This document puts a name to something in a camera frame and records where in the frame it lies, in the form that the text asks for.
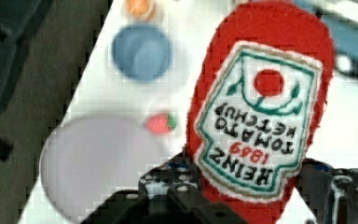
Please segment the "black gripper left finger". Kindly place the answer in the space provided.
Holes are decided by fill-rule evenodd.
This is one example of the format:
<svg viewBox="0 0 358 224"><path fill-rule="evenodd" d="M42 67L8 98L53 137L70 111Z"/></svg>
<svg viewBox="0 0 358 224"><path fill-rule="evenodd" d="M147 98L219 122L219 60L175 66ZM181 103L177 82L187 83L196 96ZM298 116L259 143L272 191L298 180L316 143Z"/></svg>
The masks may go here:
<svg viewBox="0 0 358 224"><path fill-rule="evenodd" d="M197 166L183 153L110 196L81 224L248 224L226 203L202 194Z"/></svg>

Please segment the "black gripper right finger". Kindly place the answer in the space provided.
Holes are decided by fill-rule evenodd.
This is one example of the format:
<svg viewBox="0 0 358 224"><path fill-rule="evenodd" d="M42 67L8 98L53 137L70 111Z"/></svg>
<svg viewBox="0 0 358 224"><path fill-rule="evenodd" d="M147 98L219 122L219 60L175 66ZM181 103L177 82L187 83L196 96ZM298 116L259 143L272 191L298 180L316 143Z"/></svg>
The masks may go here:
<svg viewBox="0 0 358 224"><path fill-rule="evenodd" d="M315 224L358 224L358 168L333 168L305 159L296 189Z"/></svg>

